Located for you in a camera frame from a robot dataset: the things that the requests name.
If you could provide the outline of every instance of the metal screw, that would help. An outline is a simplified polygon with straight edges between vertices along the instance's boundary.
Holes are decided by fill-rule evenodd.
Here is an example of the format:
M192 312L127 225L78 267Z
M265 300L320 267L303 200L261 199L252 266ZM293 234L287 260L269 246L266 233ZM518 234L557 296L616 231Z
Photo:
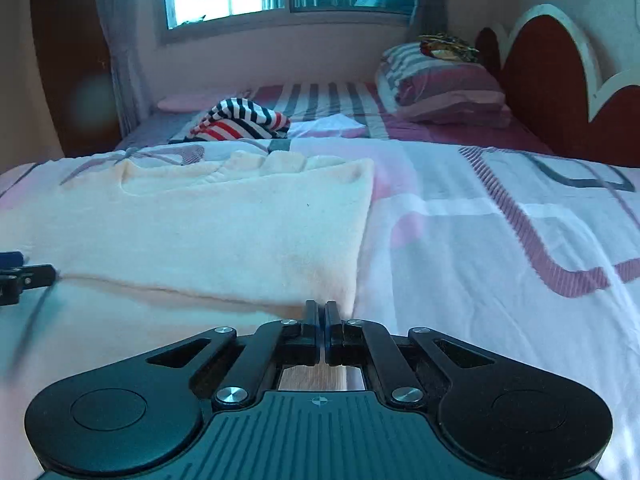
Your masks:
M395 390L393 390L391 396L397 402L413 404L414 402L418 402L422 399L422 392L418 388L403 386L402 388L396 388Z
M216 398L220 402L224 402L225 404L238 404L245 400L249 394L246 392L244 388L238 388L237 386L228 386L226 388L222 388L218 390L216 393Z

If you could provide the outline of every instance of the bed sheet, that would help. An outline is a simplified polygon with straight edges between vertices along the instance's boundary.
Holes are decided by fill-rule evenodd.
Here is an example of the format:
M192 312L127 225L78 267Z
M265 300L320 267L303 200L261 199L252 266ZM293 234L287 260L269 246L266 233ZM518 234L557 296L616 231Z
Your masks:
M294 139L290 148L375 163L354 316L397 334L430 326L588 386L614 418L598 471L607 480L640 478L640 170L394 140ZM236 149L261 148L198 142L129 156L140 165L189 164ZM0 208L124 155L48 162ZM3 480L39 471L22 415L49 383L211 326L247 333L278 316L259 305L238 309L108 283L61 282L38 310L40 294L0 310ZM71 307L71 297L82 306Z
M495 146L512 150L551 153L535 135L514 119L507 128L467 126L466 124L418 124L389 113L378 95L375 83L330 82L261 86L250 91L249 99L289 116L293 122L313 121L343 114L364 127L371 139L415 140L469 146ZM194 114L156 112L118 146L144 148L182 140L185 125Z

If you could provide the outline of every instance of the window frame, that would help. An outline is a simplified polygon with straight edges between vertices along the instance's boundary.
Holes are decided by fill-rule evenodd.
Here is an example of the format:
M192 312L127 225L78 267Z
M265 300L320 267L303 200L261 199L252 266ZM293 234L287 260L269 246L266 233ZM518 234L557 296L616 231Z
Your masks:
M244 30L258 28L290 27L293 25L391 25L407 26L410 16L400 12L381 12L375 7L362 9L335 10L331 7L294 8L292 0L284 0L284 8L260 10L246 14L235 14L224 18L216 18L206 22L187 23L179 27L169 28L171 9L175 23L174 0L156 0L156 23L159 44L164 46L184 41L200 40L223 34L232 34Z

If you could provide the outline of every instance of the headboard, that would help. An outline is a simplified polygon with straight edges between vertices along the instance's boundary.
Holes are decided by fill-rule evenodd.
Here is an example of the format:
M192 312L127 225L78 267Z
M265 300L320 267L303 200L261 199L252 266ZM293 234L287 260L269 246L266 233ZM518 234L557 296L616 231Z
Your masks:
M640 166L640 67L603 85L587 37L562 10L533 7L510 35L482 30L476 47L514 115L555 153Z

